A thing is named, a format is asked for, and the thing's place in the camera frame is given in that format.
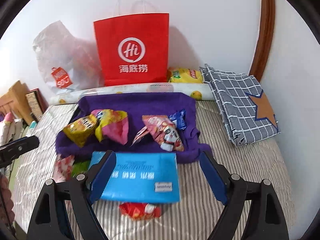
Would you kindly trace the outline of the person's hand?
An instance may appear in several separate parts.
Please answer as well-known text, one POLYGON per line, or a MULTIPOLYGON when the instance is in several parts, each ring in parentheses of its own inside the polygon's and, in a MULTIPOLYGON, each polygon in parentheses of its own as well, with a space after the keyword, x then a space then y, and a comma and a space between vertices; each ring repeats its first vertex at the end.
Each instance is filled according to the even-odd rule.
POLYGON ((5 208, 1 205, 1 219, 3 220, 3 222, 7 223, 12 223, 15 219, 15 214, 13 212, 13 201, 11 199, 12 194, 11 191, 9 190, 9 182, 6 178, 6 176, 1 174, 1 192, 3 194, 3 200, 5 203, 5 208))

